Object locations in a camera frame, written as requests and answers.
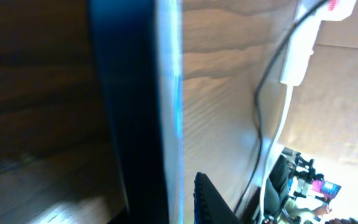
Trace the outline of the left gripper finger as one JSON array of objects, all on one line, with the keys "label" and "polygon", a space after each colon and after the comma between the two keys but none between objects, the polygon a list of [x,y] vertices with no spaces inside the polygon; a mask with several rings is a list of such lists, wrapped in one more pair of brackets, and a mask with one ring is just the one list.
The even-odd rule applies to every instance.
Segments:
[{"label": "left gripper finger", "polygon": [[206,174],[198,172],[194,184],[194,224],[241,224]]}]

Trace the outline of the blue Galaxy smartphone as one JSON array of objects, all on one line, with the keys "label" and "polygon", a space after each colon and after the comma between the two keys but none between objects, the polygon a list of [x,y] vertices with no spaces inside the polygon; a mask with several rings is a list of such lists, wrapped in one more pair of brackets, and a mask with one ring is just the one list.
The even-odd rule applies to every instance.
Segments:
[{"label": "blue Galaxy smartphone", "polygon": [[181,2],[91,0],[88,9],[127,222],[182,223]]}]

